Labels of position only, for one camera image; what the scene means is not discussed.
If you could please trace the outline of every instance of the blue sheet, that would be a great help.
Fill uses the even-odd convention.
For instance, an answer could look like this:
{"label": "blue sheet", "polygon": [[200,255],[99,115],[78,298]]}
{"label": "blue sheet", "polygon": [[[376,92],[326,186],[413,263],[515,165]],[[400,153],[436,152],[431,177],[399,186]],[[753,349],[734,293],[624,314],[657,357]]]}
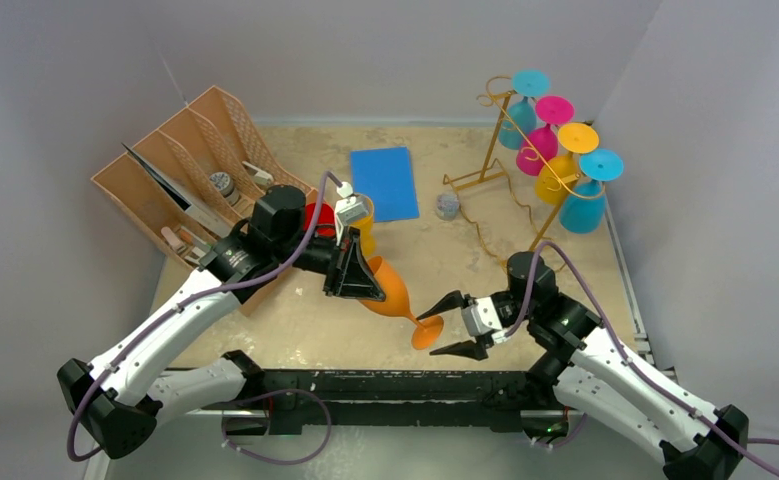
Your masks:
{"label": "blue sheet", "polygon": [[351,152],[354,191],[374,202],[374,221],[418,218],[418,199],[407,147]]}

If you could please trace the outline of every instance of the gold metal stand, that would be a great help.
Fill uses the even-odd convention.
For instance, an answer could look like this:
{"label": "gold metal stand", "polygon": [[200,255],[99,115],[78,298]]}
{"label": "gold metal stand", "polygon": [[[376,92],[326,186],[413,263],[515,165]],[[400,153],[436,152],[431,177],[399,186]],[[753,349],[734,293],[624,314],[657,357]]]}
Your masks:
{"label": "gold metal stand", "polygon": [[[563,203],[565,203],[566,197],[563,197],[563,199],[557,205],[554,206],[554,209],[551,211],[551,214],[545,220],[545,223],[542,225],[542,228],[537,228],[536,223],[533,220],[533,211],[531,209],[531,206],[519,201],[519,199],[516,197],[515,192],[513,191],[513,182],[512,182],[512,178],[510,178],[510,174],[504,168],[504,165],[501,163],[500,160],[492,157],[492,153],[495,150],[495,142],[498,141],[498,133],[501,131],[501,127],[504,124],[504,120],[506,119],[507,121],[509,121],[510,128],[517,128],[515,120],[513,120],[513,118],[510,116],[509,113],[507,113],[507,107],[510,105],[510,99],[512,98],[513,95],[516,94],[516,91],[510,89],[501,93],[493,94],[490,85],[492,84],[492,82],[496,80],[511,81],[512,78],[507,75],[498,75],[490,78],[486,82],[486,93],[477,96],[478,102],[484,107],[491,107],[493,105],[497,105],[498,109],[500,110],[500,113],[498,115],[498,121],[495,123],[495,129],[492,131],[492,139],[489,141],[489,149],[486,151],[486,157],[483,160],[483,165],[480,167],[480,170],[475,170],[471,173],[467,173],[465,175],[456,178],[451,178],[446,173],[445,175],[442,176],[442,185],[449,185],[451,187],[451,190],[453,190],[454,193],[457,194],[457,198],[459,199],[460,191],[462,190],[477,185],[481,185],[491,180],[505,177],[507,179],[507,187],[509,188],[510,191],[510,197],[513,199],[513,202],[516,205],[527,209],[528,220],[530,221],[530,225],[533,228],[534,233],[536,234],[536,236],[533,239],[533,242],[530,244],[530,247],[528,247],[528,250],[532,251],[534,248],[536,248],[536,245],[539,244],[539,242],[543,238],[545,238],[544,236],[545,231],[548,230],[548,227],[551,226],[551,223],[554,221],[554,218],[557,216],[557,213],[563,207]],[[536,104],[536,98],[531,97],[531,100],[533,101],[534,104]],[[549,187],[552,191],[558,191],[561,188],[564,188],[570,195],[574,195],[575,197],[583,198],[586,200],[591,200],[604,195],[604,191],[606,190],[606,186],[604,185],[602,185],[601,192],[598,195],[588,197],[576,193],[574,190],[572,190],[569,187],[569,183],[573,184],[574,182],[576,182],[578,179],[580,179],[581,174],[578,173],[576,175],[569,176],[567,178],[560,178],[557,172],[548,165],[548,161],[542,156],[541,153],[539,153],[539,150],[537,150],[536,147],[534,147],[533,144],[530,143],[530,141],[528,140],[524,132],[519,130],[519,134],[527,143],[527,146],[523,147],[522,150],[530,149],[531,151],[533,151],[536,154],[536,158],[542,161],[545,164],[545,168],[547,168],[554,175],[554,178],[556,178],[557,185],[553,188]],[[467,222],[474,225],[477,231],[478,241],[480,242],[480,246],[481,248],[483,248],[483,251],[486,252],[486,254],[489,255],[490,257],[497,260],[498,263],[501,265],[501,268],[506,270],[507,268],[506,259],[501,258],[498,254],[492,252],[489,249],[489,247],[486,245],[486,242],[483,240],[483,236],[481,235],[480,224],[478,224],[478,222],[469,218],[469,216],[466,214],[465,210],[463,209],[462,201],[460,202],[460,214]]]}

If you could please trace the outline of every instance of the wooden organizer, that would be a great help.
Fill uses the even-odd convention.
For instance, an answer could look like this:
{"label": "wooden organizer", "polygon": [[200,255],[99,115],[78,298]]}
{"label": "wooden organizer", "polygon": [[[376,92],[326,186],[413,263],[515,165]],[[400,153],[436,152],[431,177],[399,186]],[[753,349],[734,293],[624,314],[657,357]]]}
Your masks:
{"label": "wooden organizer", "polygon": [[[315,202],[317,197],[314,188],[277,163],[241,102],[218,87],[207,90],[136,143],[133,149],[201,199],[231,226],[249,216],[256,200],[264,194],[264,190],[253,182],[248,170],[242,166],[242,161],[271,173],[275,184],[300,188],[306,194],[308,203]],[[231,206],[210,182],[209,176],[215,172],[226,172],[233,179],[240,193],[240,199],[235,205]],[[187,270],[194,266],[168,246],[160,233],[163,227],[176,232],[182,225],[207,243],[218,240],[216,235],[186,215],[141,165],[126,153],[95,174],[92,182],[160,250]],[[242,306],[241,312],[247,315],[256,308],[279,280],[271,282],[251,297]]]}

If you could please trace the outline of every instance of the marble table surface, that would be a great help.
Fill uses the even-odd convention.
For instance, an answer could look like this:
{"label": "marble table surface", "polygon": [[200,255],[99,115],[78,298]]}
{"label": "marble table surface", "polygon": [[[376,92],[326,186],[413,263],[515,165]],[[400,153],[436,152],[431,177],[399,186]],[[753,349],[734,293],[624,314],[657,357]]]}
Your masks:
{"label": "marble table surface", "polygon": [[[421,216],[375,224],[373,234],[375,254],[390,262],[406,281],[413,312],[430,308],[451,290],[486,296],[505,287],[505,274],[481,249],[475,228],[461,217],[443,221],[435,213],[436,196],[449,190],[442,185],[442,175],[456,177],[479,169],[491,128],[266,126],[260,130],[277,161],[313,185],[328,168],[350,179],[351,150],[409,148]],[[498,145],[495,156],[510,172],[516,195],[534,207],[533,217],[541,225],[551,206],[536,199],[534,179],[515,167],[514,151]],[[506,258],[528,248],[534,231],[527,211],[512,202],[504,179],[464,190],[461,201],[468,215],[480,222],[483,237],[498,255]],[[606,222],[591,234],[575,235],[555,221],[547,235],[569,254],[616,332],[633,346],[633,315]],[[562,265],[551,249],[543,252],[543,258],[553,268]],[[171,296],[187,275],[183,267],[167,260],[154,307]],[[241,349],[264,368],[524,370],[543,353],[522,329],[506,344],[490,349],[490,358],[483,362],[431,357],[411,347],[412,323],[380,317],[354,300],[325,297],[322,282],[315,274],[291,272],[250,318],[240,312],[222,318],[172,367],[206,365],[226,351]],[[589,305],[568,269],[557,274],[557,283]],[[467,339],[458,311],[443,318],[445,329],[434,348]]]}

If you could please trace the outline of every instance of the red cup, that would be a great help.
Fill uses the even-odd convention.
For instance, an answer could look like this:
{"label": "red cup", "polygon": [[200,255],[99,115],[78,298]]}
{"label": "red cup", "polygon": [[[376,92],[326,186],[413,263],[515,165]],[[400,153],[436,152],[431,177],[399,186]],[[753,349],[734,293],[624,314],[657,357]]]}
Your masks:
{"label": "red cup", "polygon": [[[312,218],[312,213],[315,211],[315,204],[310,203],[304,209],[306,215],[304,215],[304,230],[309,226],[309,221]],[[322,237],[335,237],[336,236],[336,214],[333,213],[333,207],[326,203],[321,204],[321,211],[318,212],[318,225],[334,225],[333,227],[321,227],[316,228],[316,233]]]}

